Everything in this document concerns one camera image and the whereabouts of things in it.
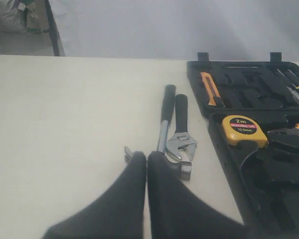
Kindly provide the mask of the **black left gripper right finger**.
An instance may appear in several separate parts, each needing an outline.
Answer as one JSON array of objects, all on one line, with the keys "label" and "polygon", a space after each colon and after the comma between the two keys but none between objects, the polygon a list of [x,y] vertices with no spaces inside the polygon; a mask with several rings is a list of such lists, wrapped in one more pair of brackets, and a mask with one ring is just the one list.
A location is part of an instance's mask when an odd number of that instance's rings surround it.
[{"label": "black left gripper right finger", "polygon": [[249,239],[250,230],[195,196],[164,155],[148,157],[148,199],[154,239]]}]

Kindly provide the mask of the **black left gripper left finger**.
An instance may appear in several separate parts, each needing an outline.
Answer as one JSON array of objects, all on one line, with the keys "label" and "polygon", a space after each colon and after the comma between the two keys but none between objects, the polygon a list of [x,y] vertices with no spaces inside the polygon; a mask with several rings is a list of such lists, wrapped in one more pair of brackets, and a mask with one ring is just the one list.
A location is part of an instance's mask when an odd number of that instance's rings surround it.
[{"label": "black left gripper left finger", "polygon": [[45,239],[141,239],[147,160],[137,151],[111,187],[97,200],[51,226]]}]

